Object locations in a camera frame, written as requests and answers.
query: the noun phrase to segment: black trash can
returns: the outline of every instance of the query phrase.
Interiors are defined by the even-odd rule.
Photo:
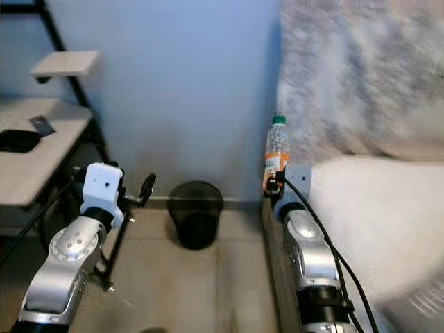
[[[216,239],[223,198],[213,185],[199,181],[181,184],[170,192],[167,207],[185,248],[201,250]]]

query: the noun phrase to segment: tiled floor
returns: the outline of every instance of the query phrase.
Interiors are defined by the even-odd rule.
[[[180,246],[165,210],[134,213],[112,275],[117,291],[90,282],[71,332],[278,332],[258,213],[223,211],[218,241],[198,252]],[[27,239],[0,274],[0,332],[16,318],[39,253]]]

